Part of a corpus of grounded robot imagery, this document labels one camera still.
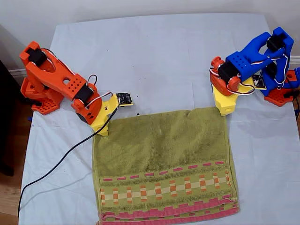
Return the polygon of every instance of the black cable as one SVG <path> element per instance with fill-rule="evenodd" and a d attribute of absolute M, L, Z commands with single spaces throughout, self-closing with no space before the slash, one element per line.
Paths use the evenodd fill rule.
<path fill-rule="evenodd" d="M 72 148 L 70 148 L 70 150 L 66 152 L 66 154 L 61 158 L 61 160 L 60 160 L 60 161 L 59 161 L 59 162 L 58 162 L 58 163 L 57 163 L 57 164 L 56 164 L 56 165 L 55 165 L 48 173 L 46 173 L 44 176 L 40 177 L 39 179 L 37 179 L 37 180 L 35 180 L 35 181 L 33 181 L 33 182 L 27 184 L 27 185 L 23 188 L 23 190 L 22 190 L 22 192 L 21 192 L 21 195 L 20 195 L 20 200 L 19 200 L 18 217 L 19 217 L 19 214 L 20 214 L 20 206 L 21 206 L 21 200 L 22 200 L 22 196 L 23 196 L 24 190 L 25 190 L 28 186 L 30 186 L 30 185 L 32 185 L 32 184 L 34 184 L 34 183 L 40 181 L 41 179 L 45 178 L 46 176 L 48 176 L 53 170 L 55 170 L 55 168 L 56 168 L 57 166 L 59 166 L 59 164 L 61 164 L 61 162 L 65 159 L 65 157 L 66 157 L 66 156 L 67 156 L 74 148 L 76 148 L 78 145 L 84 143 L 84 142 L 87 141 L 88 139 L 90 139 L 90 138 L 92 138 L 93 136 L 95 136 L 96 134 L 98 134 L 101 130 L 103 130 L 103 128 L 108 124 L 108 122 L 111 120 L 111 118 L 112 118 L 112 117 L 114 116 L 114 114 L 117 112 L 119 106 L 120 106 L 120 103 L 118 104 L 117 108 L 115 108 L 115 110 L 112 112 L 112 114 L 110 115 L 110 117 L 108 118 L 108 120 L 104 123 L 104 125 L 103 125 L 98 131 L 96 131 L 95 133 L 91 134 L 90 136 L 88 136 L 87 138 L 83 139 L 82 141 L 80 141 L 79 143 L 77 143 L 76 145 L 74 145 Z"/>
<path fill-rule="evenodd" d="M 296 97 L 296 102 L 297 102 L 297 106 L 298 106 L 298 111 L 296 113 L 296 120 L 298 119 L 299 117 L 299 111 L 300 111 L 300 106 L 299 106 L 299 101 L 298 101 L 298 98 Z"/>
<path fill-rule="evenodd" d="M 89 76 L 89 78 L 88 78 L 88 80 L 87 80 L 86 84 L 88 85 L 88 83 L 89 83 L 89 80 L 90 80 L 90 78 L 91 78 L 92 76 L 94 76 L 94 77 L 96 78 L 96 80 L 95 80 L 95 82 L 94 82 L 94 86 L 95 86 L 95 85 L 96 85 L 96 83 L 97 83 L 97 75 L 95 75 L 95 74 L 91 74 L 91 75 Z"/>

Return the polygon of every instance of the table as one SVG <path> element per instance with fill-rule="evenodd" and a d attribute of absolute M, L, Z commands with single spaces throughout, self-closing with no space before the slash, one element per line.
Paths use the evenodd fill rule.
<path fill-rule="evenodd" d="M 100 93 L 130 92 L 135 105 L 114 117 L 125 118 L 213 106 L 211 59 L 224 59 L 268 30 L 258 14 L 140 16 L 59 25 L 51 50 L 83 77 L 97 74 Z M 300 142 L 292 104 L 277 107 L 256 91 L 239 97 L 227 119 L 240 212 L 209 224 L 298 224 Z M 35 112 L 22 187 L 91 133 L 66 99 L 47 116 Z M 93 225 L 91 170 L 89 140 L 25 191 L 19 224 Z"/>

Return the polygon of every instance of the baseboard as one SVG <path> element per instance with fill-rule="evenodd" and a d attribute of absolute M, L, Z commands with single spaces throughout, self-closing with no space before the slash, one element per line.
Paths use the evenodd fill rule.
<path fill-rule="evenodd" d="M 291 55 L 289 70 L 294 70 L 298 67 L 300 67 L 300 56 Z M 24 77 L 27 76 L 26 69 L 13 69 L 9 70 L 9 72 L 20 85 L 22 84 Z"/>
<path fill-rule="evenodd" d="M 291 55 L 289 70 L 294 70 L 295 68 L 298 68 L 298 67 L 300 67 L 300 56 Z"/>
<path fill-rule="evenodd" d="M 26 69 L 12 69 L 9 70 L 9 73 L 13 76 L 13 78 L 18 82 L 21 86 L 24 77 L 27 76 Z"/>

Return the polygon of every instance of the towel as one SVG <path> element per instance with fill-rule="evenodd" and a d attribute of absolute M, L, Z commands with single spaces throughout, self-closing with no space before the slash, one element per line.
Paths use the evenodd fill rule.
<path fill-rule="evenodd" d="M 239 211 L 225 117 L 214 107 L 113 120 L 93 139 L 102 225 L 176 224 Z"/>

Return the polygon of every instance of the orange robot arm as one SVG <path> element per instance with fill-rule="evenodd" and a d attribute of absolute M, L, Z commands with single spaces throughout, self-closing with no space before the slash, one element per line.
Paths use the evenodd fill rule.
<path fill-rule="evenodd" d="M 73 101 L 72 107 L 79 118 L 93 123 L 102 105 L 97 88 L 70 70 L 50 50 L 41 49 L 38 43 L 31 42 L 20 54 L 25 65 L 27 77 L 24 79 L 21 93 L 39 102 L 32 110 L 46 115 L 59 109 L 64 97 Z"/>

